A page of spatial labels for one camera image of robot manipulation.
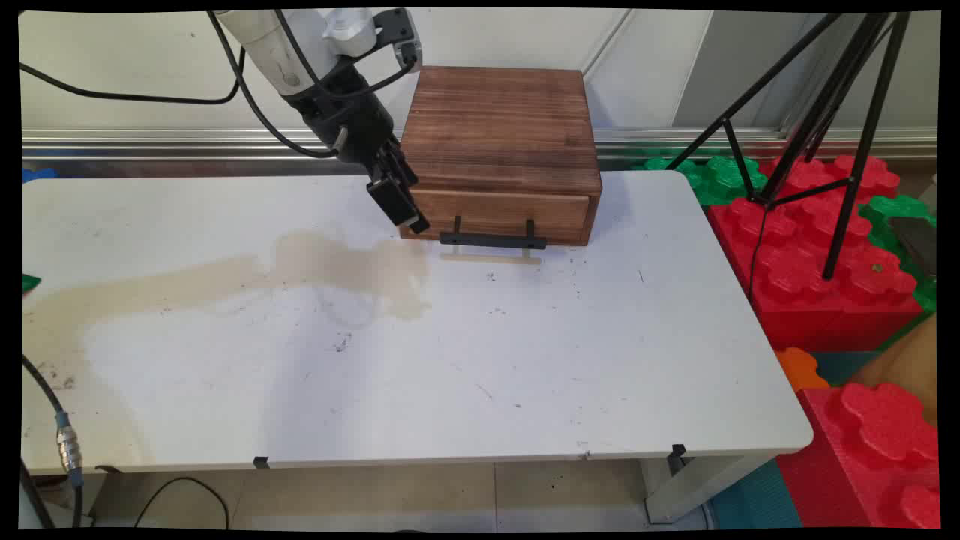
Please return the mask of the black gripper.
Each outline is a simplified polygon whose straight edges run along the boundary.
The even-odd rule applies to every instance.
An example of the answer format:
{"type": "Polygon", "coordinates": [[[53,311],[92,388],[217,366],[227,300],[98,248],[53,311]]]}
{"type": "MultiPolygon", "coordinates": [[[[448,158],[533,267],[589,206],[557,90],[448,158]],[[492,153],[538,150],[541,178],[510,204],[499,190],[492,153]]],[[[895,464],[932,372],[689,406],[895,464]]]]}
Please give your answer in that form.
{"type": "Polygon", "coordinates": [[[339,101],[308,88],[286,96],[285,101],[326,145],[335,144],[340,130],[347,129],[338,158],[370,167],[367,194],[394,226],[406,227],[415,235],[430,228],[412,192],[419,178],[394,135],[393,118],[374,93],[339,101]]]}

